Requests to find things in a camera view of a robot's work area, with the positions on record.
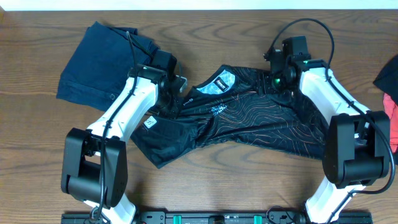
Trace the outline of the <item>black jersey with orange lines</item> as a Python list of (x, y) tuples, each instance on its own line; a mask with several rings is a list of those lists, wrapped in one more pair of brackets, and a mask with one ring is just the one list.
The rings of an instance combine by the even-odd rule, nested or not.
[(260, 71), (266, 70), (222, 65), (190, 89), (178, 118), (151, 116), (132, 141), (158, 169), (196, 148), (228, 141), (321, 159), (328, 123), (296, 90), (258, 93)]

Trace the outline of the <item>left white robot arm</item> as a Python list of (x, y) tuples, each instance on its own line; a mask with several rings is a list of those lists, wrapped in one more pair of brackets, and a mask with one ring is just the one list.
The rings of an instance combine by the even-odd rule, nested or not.
[(147, 112), (176, 118), (187, 80), (175, 74), (177, 59), (157, 51), (150, 64), (130, 70), (114, 103), (86, 129), (65, 139), (61, 189), (91, 207), (88, 214), (65, 213), (62, 223), (134, 223), (136, 206), (127, 185), (126, 144)]

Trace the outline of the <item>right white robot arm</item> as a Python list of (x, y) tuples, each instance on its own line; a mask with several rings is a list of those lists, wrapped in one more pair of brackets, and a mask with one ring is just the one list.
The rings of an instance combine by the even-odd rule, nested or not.
[(336, 80), (330, 62), (315, 60), (304, 36), (290, 37), (282, 49), (264, 53), (268, 80), (276, 93), (296, 90), (328, 123), (322, 166), (324, 178), (302, 212), (287, 213), (292, 223), (372, 223), (368, 212), (344, 212), (358, 194), (385, 192), (395, 176), (389, 120), (356, 101)]

